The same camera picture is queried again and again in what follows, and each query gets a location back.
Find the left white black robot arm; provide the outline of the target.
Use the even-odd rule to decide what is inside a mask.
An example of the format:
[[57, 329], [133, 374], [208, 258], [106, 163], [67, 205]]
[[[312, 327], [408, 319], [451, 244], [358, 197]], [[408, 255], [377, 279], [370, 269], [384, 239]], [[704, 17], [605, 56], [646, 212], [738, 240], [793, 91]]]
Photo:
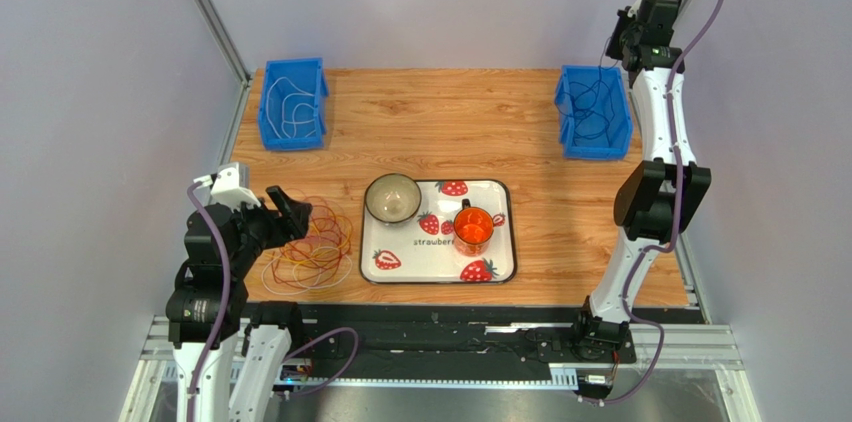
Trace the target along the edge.
[[166, 305], [168, 340], [178, 368], [180, 421], [261, 421], [285, 356], [304, 340], [295, 302], [263, 302], [246, 326], [245, 278], [262, 253], [303, 239], [313, 207], [279, 187], [274, 206], [240, 201], [203, 205], [187, 219], [187, 258]]

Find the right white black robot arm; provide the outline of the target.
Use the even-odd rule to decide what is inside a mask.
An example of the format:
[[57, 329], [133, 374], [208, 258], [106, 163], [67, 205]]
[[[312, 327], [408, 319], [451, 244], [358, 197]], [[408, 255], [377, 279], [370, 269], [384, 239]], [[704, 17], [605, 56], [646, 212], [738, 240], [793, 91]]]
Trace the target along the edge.
[[572, 350], [581, 359], [598, 360], [624, 347], [650, 267], [659, 254], [673, 250], [712, 181], [688, 141], [685, 62], [682, 50], [670, 44], [680, 5], [680, 0], [638, 0], [620, 12], [606, 52], [628, 72], [642, 160], [616, 194], [616, 247], [573, 328]]

